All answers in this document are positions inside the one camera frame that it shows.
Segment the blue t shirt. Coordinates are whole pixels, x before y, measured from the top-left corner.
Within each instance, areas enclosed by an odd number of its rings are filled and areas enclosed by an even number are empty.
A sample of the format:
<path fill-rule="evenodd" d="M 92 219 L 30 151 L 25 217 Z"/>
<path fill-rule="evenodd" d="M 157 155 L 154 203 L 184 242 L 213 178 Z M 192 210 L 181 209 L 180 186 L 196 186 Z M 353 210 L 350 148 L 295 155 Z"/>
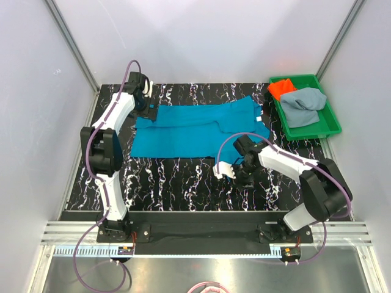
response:
<path fill-rule="evenodd" d="M 224 104 L 159 106 L 155 121 L 136 120 L 130 155 L 139 158 L 214 157 L 234 163 L 239 154 L 231 135 L 249 132 L 260 141 L 269 129 L 261 121 L 261 105 L 250 96 Z"/>

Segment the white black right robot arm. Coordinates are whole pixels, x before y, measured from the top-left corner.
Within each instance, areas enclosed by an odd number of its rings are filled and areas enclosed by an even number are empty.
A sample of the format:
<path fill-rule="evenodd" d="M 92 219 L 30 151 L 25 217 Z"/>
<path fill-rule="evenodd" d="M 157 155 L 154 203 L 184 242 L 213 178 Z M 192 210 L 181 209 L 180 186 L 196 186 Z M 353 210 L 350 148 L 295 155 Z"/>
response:
<path fill-rule="evenodd" d="M 350 213 L 353 196 L 332 159 L 306 159 L 268 142 L 256 143 L 247 135 L 236 139 L 233 146 L 243 157 L 240 164 L 232 167 L 235 184 L 246 187 L 255 172 L 269 168 L 291 178 L 301 188 L 302 204 L 277 223 L 258 227 L 263 241 L 296 242 L 299 231 L 310 224 L 346 217 Z"/>

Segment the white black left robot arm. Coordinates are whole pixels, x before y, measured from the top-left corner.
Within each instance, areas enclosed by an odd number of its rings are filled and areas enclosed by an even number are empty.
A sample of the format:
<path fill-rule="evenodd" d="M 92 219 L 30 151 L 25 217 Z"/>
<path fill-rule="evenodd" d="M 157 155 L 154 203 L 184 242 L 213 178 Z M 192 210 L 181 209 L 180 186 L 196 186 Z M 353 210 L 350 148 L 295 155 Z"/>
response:
<path fill-rule="evenodd" d="M 80 131 L 82 159 L 103 204 L 103 216 L 97 221 L 98 242 L 126 242 L 136 237 L 120 187 L 123 152 L 118 134 L 128 117 L 156 120 L 158 106 L 152 104 L 152 87 L 145 74 L 130 72 L 102 116 Z"/>

